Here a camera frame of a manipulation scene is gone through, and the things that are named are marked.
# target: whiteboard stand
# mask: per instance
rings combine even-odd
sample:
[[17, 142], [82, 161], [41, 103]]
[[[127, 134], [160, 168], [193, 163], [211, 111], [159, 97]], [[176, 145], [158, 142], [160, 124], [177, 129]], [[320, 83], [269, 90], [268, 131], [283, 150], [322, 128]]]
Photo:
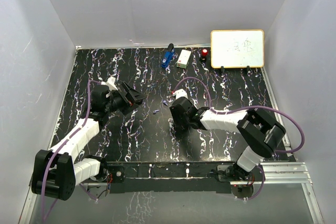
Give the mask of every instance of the whiteboard stand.
[[211, 66], [261, 68], [264, 66], [263, 30], [214, 30], [211, 32]]

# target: blue toy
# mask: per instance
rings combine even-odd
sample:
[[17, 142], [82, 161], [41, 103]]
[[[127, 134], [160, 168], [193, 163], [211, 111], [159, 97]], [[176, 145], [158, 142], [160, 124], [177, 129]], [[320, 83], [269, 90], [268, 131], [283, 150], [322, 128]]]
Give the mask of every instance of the blue toy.
[[164, 54], [161, 67], [166, 68], [168, 66], [169, 62], [173, 58], [174, 53], [175, 53], [174, 44], [170, 43], [166, 50], [166, 53]]

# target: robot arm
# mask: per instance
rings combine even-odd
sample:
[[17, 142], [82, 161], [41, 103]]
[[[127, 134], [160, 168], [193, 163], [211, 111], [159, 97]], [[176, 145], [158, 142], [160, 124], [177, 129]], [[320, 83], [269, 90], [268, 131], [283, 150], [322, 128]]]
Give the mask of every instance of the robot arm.
[[176, 127], [201, 130], [227, 130], [240, 133], [249, 145], [242, 152], [226, 176], [245, 179], [264, 158], [272, 157], [284, 137], [285, 128], [263, 109], [252, 109], [233, 114], [219, 115], [209, 107], [197, 109], [185, 95], [180, 95], [170, 106]]
[[145, 96], [125, 82], [122, 86], [125, 92], [118, 90], [114, 84], [115, 78], [110, 77], [107, 82], [95, 86], [91, 93], [91, 108], [84, 124], [87, 105], [77, 125], [58, 144], [48, 151], [40, 150], [35, 156], [31, 188], [33, 193], [41, 194], [43, 176], [47, 163], [53, 153], [59, 149], [64, 141], [67, 144], [57, 153], [48, 171], [45, 195], [52, 198], [67, 200], [75, 186], [84, 180], [106, 176], [106, 161], [102, 157], [87, 156], [74, 164], [76, 158], [89, 141], [106, 125], [109, 114], [120, 110], [124, 115], [135, 110]]

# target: white box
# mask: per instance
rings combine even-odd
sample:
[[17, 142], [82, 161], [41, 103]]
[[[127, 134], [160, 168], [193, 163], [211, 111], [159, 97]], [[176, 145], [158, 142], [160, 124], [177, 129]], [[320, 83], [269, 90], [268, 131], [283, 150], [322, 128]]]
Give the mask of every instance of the white box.
[[177, 60], [176, 65], [179, 68], [186, 68], [188, 66], [190, 54], [191, 54], [191, 51], [182, 50], [180, 53], [179, 59]]

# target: black marble table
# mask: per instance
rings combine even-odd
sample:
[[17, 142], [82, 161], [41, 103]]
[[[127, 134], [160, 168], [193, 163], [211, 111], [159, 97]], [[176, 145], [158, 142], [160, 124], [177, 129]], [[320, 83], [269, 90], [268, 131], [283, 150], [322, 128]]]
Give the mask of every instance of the black marble table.
[[[199, 62], [202, 48], [185, 48], [192, 52], [188, 67], [176, 67], [183, 48], [176, 48], [166, 69], [161, 68], [164, 48], [87, 49], [79, 50], [59, 116], [53, 145], [58, 143], [78, 122], [87, 98], [89, 79], [106, 81], [109, 76], [117, 85], [126, 81], [144, 93], [147, 99], [133, 113], [110, 116], [105, 128], [94, 137], [79, 155], [98, 155], [108, 162], [192, 162], [236, 161], [247, 144], [240, 134], [221, 130], [190, 129], [176, 132], [169, 107], [172, 90], [184, 77], [197, 77], [209, 88], [216, 109], [237, 109], [248, 105], [271, 106], [260, 69], [226, 70], [221, 74], [211, 68], [210, 61]], [[200, 83], [185, 82], [188, 98], [197, 107], [207, 104], [207, 95]], [[286, 154], [275, 155], [270, 161], [287, 161]]]

